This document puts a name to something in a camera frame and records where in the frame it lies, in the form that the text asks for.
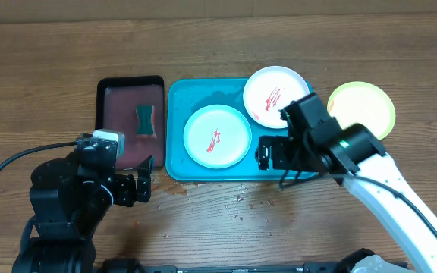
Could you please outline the light blue plate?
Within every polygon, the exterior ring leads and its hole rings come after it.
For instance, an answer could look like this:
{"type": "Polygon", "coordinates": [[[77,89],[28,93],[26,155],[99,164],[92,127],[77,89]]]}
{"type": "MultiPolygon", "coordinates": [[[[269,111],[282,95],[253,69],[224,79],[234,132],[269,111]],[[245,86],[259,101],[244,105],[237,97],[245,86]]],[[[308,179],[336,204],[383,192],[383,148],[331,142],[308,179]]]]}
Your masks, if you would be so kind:
{"type": "Polygon", "coordinates": [[[195,111],[184,127],[184,148],[199,165],[229,168],[250,149],[252,130],[247,119],[228,105],[207,105],[195,111]]]}

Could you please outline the yellow-green plate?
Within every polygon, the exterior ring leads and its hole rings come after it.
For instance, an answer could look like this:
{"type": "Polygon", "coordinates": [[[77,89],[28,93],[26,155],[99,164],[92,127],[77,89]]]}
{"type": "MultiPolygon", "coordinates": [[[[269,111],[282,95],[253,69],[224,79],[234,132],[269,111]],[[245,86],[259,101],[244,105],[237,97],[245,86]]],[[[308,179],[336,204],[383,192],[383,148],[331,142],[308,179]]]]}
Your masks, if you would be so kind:
{"type": "Polygon", "coordinates": [[[379,87],[361,81],[336,88],[329,97],[327,110],[342,129],[362,124],[378,140],[391,133],[396,121],[395,107],[389,96],[379,87]]]}

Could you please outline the green and orange sponge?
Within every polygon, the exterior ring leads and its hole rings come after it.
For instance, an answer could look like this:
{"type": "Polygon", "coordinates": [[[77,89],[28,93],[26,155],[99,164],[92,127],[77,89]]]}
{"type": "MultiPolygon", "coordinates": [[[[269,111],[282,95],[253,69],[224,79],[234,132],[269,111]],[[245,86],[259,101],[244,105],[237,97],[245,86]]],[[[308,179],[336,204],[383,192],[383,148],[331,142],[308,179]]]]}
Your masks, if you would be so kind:
{"type": "Polygon", "coordinates": [[[137,116],[137,138],[155,138],[155,107],[153,105],[138,105],[136,107],[137,116]]]}

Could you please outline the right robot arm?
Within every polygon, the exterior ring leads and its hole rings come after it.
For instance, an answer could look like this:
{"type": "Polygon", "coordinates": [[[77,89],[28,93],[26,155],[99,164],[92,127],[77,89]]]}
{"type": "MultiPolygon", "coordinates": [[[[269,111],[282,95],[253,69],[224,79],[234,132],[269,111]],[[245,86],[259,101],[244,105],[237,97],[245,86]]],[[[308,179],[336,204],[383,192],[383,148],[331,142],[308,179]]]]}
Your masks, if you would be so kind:
{"type": "Polygon", "coordinates": [[[437,217],[403,178],[385,147],[361,124],[293,122],[288,136],[261,136],[259,169],[331,178],[379,220],[418,272],[437,272],[437,217]]]}

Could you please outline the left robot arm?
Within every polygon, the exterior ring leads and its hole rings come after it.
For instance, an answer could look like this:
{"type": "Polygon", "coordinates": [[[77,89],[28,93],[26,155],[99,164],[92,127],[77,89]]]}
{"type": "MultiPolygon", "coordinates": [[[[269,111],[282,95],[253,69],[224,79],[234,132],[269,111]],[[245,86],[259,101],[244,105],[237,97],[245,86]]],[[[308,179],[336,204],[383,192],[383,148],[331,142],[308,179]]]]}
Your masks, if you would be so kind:
{"type": "Polygon", "coordinates": [[[38,166],[31,174],[27,222],[14,272],[91,272],[93,235],[113,205],[131,207],[151,196],[153,156],[138,175],[117,174],[113,152],[71,152],[38,166]]]}

